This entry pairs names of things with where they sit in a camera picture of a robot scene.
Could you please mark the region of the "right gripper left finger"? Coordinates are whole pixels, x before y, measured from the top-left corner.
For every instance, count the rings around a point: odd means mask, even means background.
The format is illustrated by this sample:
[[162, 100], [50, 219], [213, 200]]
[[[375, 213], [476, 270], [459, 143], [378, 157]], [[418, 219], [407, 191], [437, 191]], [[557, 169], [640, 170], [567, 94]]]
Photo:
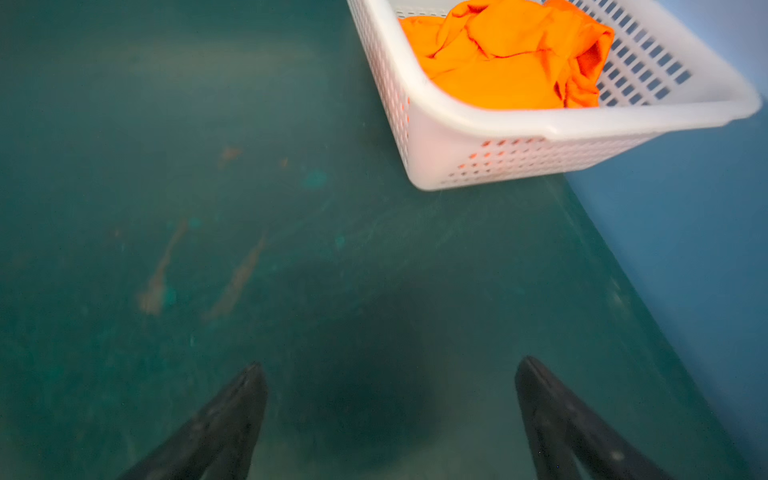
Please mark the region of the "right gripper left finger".
[[264, 420], [268, 386], [252, 362], [122, 479], [245, 479]]

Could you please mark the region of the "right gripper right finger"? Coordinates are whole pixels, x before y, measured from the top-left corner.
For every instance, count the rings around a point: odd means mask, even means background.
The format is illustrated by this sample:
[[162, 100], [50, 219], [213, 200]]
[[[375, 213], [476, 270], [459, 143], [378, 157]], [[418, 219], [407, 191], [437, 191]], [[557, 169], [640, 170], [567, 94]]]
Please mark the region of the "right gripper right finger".
[[539, 479], [669, 479], [541, 361], [526, 356], [515, 387]]

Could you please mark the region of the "white plastic laundry basket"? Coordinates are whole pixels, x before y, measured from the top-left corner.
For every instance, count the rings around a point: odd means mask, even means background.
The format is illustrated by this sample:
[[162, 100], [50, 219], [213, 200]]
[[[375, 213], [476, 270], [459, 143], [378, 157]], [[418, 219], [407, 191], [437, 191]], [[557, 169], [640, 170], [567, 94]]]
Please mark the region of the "white plastic laundry basket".
[[349, 9], [411, 183], [424, 191], [583, 170], [669, 132], [755, 114], [758, 91], [656, 1], [582, 1], [616, 34], [583, 110], [494, 112], [457, 102], [424, 74], [400, 22], [448, 1], [352, 1]]

